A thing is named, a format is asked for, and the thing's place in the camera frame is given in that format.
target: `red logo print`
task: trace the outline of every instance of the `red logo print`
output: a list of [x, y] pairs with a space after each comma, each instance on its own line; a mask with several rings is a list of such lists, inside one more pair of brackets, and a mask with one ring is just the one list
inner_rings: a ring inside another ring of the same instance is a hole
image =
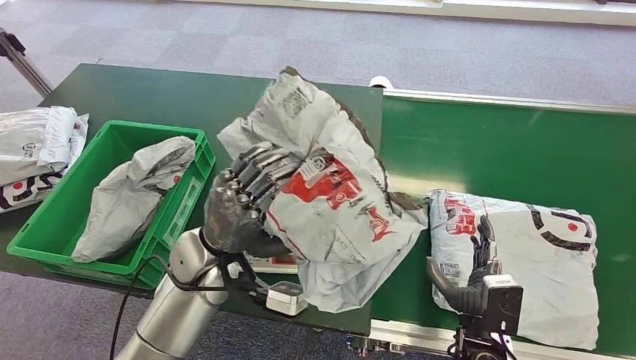
[[468, 206], [462, 204], [457, 199], [445, 198], [444, 208], [448, 220], [446, 221], [446, 231], [451, 235], [468, 234], [475, 235], [475, 213]]

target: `stack of parcels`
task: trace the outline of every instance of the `stack of parcels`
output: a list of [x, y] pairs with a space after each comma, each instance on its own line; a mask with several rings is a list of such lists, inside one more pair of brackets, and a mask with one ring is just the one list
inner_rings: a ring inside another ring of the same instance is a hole
[[0, 213], [47, 197], [82, 153], [88, 121], [63, 106], [0, 114]]
[[390, 193], [356, 115], [292, 68], [218, 138], [232, 159], [268, 140], [304, 160], [265, 230], [294, 253], [304, 297], [321, 311], [364, 306], [427, 226], [422, 207]]
[[[599, 336], [594, 287], [596, 225], [575, 210], [434, 190], [431, 256], [459, 287], [473, 270], [476, 224], [486, 215], [503, 273], [523, 287], [518, 334], [555, 347], [592, 350]], [[437, 305], [453, 311], [433, 286]]]

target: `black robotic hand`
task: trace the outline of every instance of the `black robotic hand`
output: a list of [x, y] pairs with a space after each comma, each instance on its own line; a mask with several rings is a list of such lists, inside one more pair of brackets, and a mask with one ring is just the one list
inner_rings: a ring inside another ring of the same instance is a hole
[[472, 257], [472, 272], [468, 279], [468, 286], [456, 287], [441, 272], [439, 266], [431, 258], [427, 258], [427, 273], [435, 287], [457, 312], [462, 314], [482, 315], [486, 311], [485, 286], [482, 281], [486, 275], [498, 275], [501, 271], [499, 262], [494, 260], [495, 241], [490, 221], [481, 216], [477, 225], [479, 239], [470, 237], [474, 254]]
[[203, 237], [226, 253], [273, 257], [290, 251], [263, 230], [267, 208], [301, 161], [285, 148], [260, 142], [214, 178], [205, 201]]

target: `robotic arm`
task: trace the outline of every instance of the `robotic arm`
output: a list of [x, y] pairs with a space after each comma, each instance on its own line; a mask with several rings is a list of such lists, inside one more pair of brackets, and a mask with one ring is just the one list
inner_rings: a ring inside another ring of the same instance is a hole
[[275, 194], [299, 166], [286, 149], [261, 142], [214, 178], [204, 226], [178, 238], [152, 303], [115, 359], [184, 359], [228, 292], [257, 287], [243, 251], [257, 257], [289, 253], [262, 225]]
[[510, 336], [516, 335], [524, 289], [512, 276], [502, 274], [497, 243], [487, 217], [471, 236], [474, 256], [468, 286], [456, 287], [427, 258], [427, 273], [435, 287], [459, 315], [460, 326], [448, 354], [456, 360], [516, 360]]

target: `crumpled bag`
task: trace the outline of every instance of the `crumpled bag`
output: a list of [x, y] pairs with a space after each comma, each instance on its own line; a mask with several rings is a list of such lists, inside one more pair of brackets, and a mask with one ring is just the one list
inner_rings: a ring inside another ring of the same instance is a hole
[[76, 121], [63, 106], [0, 114], [0, 185], [64, 169]]
[[389, 196], [356, 115], [289, 67], [218, 139], [232, 158], [268, 140], [304, 159], [264, 227], [295, 254], [304, 297], [321, 311], [364, 306], [427, 226], [421, 207]]
[[135, 152], [93, 190], [84, 233], [71, 258], [116, 257], [148, 228], [159, 202], [194, 159], [194, 141], [176, 136]]
[[[503, 273], [523, 287], [519, 336], [553, 347], [596, 347], [599, 301], [593, 270], [598, 251], [589, 215], [448, 190], [434, 190], [430, 197], [431, 256], [451, 282], [468, 284], [470, 236], [487, 215]], [[433, 299], [453, 311], [435, 286]]]
[[20, 209], [46, 199], [62, 176], [82, 154], [89, 130], [89, 114], [78, 116], [70, 135], [67, 166], [58, 172], [33, 175], [4, 186], [0, 186], [0, 214]]

